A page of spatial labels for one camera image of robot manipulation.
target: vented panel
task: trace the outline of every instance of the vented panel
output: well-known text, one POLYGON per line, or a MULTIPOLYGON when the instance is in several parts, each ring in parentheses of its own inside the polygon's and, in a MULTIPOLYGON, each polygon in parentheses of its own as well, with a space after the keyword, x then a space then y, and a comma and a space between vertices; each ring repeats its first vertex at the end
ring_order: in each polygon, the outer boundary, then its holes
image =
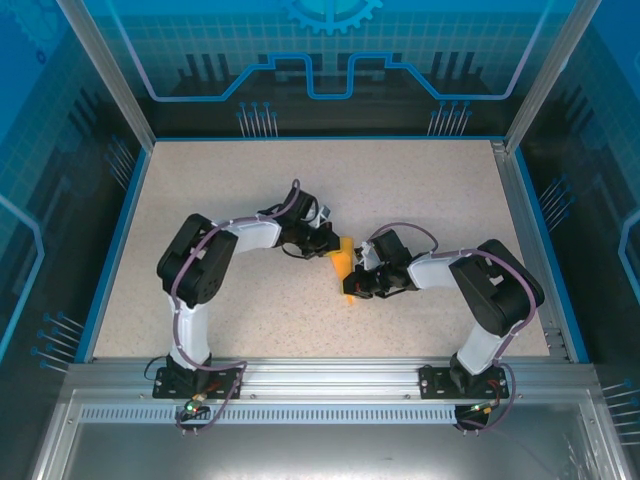
MULTIPOLYGON (((205 423, 217 411, 192 423, 205 423)), ((232 405, 221 424, 453 424, 453 405, 232 405)), ((83 423, 172 424, 181 407, 175 405, 84 406, 83 423)))

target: metal frame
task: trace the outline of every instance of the metal frame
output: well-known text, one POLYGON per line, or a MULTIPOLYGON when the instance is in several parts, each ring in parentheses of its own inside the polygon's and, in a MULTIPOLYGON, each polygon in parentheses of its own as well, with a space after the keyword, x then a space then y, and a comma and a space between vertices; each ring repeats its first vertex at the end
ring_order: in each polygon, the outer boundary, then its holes
MULTIPOLYGON (((523 175, 515 159, 516 148, 599 3, 600 0, 578 0, 518 111, 507 133, 506 143, 494 142, 493 146, 525 262, 548 294, 541 320, 551 356, 510 359, 518 379, 516 405, 578 405, 585 441, 597 460, 601 478, 631 479, 632 472, 626 463, 594 367, 567 362, 568 359, 579 360, 580 355, 571 341, 571 328, 545 255, 535 214, 527 201, 523 175)), ((89 12, 79 0, 58 0, 58 4, 138 140, 150 153, 155 142, 153 132, 89 12)), ((151 385, 141 374, 146 363, 146 360, 122 359, 69 367, 33 479, 63 478, 86 406, 153 408, 182 403, 150 398, 151 385)), ((241 397, 233 402, 233 406, 262 408, 277 405, 304 409, 318 405, 385 405, 394 409, 407 405, 459 404, 459 401, 451 400, 420 400, 417 369, 425 364, 446 366, 448 359, 251 360, 241 397)))
POLYGON ((538 309, 538 314, 547 338, 549 353, 554 358, 572 362, 584 361, 584 346, 581 339, 576 340, 571 334, 565 306, 558 293, 558 284, 549 258, 545 254, 542 236, 533 212, 533 200, 527 195, 515 155, 507 153, 502 142, 492 141, 491 145, 523 259, 527 269, 540 282, 546 294, 545 303, 538 309), (580 342, 579 348, 576 348, 577 342, 580 342))
MULTIPOLYGON (((455 400, 420 400, 417 369, 446 366, 442 358, 408 359, 257 359, 249 363, 236 406, 296 409, 318 405, 406 406, 453 405, 455 400)), ((549 358, 510 360, 518 378, 517 405, 577 404, 586 438, 602 479, 631 479, 615 428, 592 365, 557 363, 549 358)), ((182 402, 150 398, 152 385, 142 376, 146 361, 125 359, 72 365, 41 451, 34 480, 61 479, 84 407, 105 404, 138 408, 182 402)), ((166 423, 162 419, 130 423, 166 423)), ((288 420, 283 423, 296 423, 288 420)), ((418 420, 405 423, 423 423, 418 420)), ((167 434, 175 435, 172 428, 167 434)))
POLYGON ((156 137, 87 7, 82 0, 57 1, 140 145, 151 154, 156 137))
POLYGON ((582 34, 589 26, 600 2, 601 0, 577 0, 529 93, 522 102, 511 127, 509 127, 505 137, 508 153, 514 153, 520 145, 551 88, 562 73, 566 62, 569 61, 569 57, 582 38, 582 34))

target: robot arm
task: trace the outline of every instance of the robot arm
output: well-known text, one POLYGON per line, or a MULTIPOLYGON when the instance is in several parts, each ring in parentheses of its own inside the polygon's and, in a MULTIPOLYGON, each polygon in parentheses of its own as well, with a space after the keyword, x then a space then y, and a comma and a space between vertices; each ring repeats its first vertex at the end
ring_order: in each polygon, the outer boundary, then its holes
MULTIPOLYGON (((489 240, 478 250, 512 267, 531 288, 536 307, 542 304, 542 288, 502 243, 489 240)), ((463 394, 491 367, 513 328, 525 320, 530 310, 520 282, 480 255, 425 254, 413 258, 393 230, 364 242, 356 254, 360 261, 344 280, 345 294, 388 298, 432 287, 460 289, 477 322, 451 359, 451 379, 463 394)))
MULTIPOLYGON (((289 205, 296 194, 292 188, 283 205, 289 205)), ((267 218, 275 205, 258 212, 255 221, 231 223, 213 235, 194 259, 182 278, 177 296, 180 302, 178 334, 183 352, 201 365, 207 365, 211 351, 207 342, 208 302, 218 293, 233 255, 260 248, 273 248, 287 243, 297 246, 303 258, 322 256, 340 248, 340 238, 328 221, 329 209, 300 190, 295 203, 276 218, 267 218)), ((199 214, 189 216, 169 245, 157 267, 162 288, 169 294, 178 272, 198 243, 216 227, 216 223, 199 214)), ((175 340, 167 357, 167 368, 181 379, 188 395, 206 388, 208 372, 196 369, 178 352, 175 340)))

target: yellow block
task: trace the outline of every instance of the yellow block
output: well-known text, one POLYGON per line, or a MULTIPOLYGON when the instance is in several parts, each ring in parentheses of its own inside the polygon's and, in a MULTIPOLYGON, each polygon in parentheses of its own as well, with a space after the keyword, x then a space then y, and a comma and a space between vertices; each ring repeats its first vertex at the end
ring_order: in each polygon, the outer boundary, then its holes
MULTIPOLYGON (((330 252, 329 257, 333 268, 335 268, 340 279, 340 291, 342 291, 342 281, 353 272, 353 238, 340 237, 340 250, 330 252)), ((349 305, 353 305, 353 295, 347 295, 349 305)))

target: speckled tabletop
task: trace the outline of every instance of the speckled tabletop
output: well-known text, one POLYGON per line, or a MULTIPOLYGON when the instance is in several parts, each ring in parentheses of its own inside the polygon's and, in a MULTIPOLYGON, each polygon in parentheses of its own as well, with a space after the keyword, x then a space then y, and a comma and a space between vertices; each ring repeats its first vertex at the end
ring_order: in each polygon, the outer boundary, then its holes
MULTIPOLYGON (((520 250, 488 141, 318 140, 156 145, 95 348, 96 357, 168 352, 171 313, 156 264, 191 213, 228 219, 284 200, 291 180, 328 205, 356 244, 397 220, 431 230, 441 251, 501 240, 520 250)), ((428 239, 398 234, 417 253, 428 239)), ((279 249, 234 257, 209 304, 214 356, 450 356, 474 319, 452 289, 348 306, 329 259, 279 249)), ((508 355, 547 355, 538 319, 508 355)))

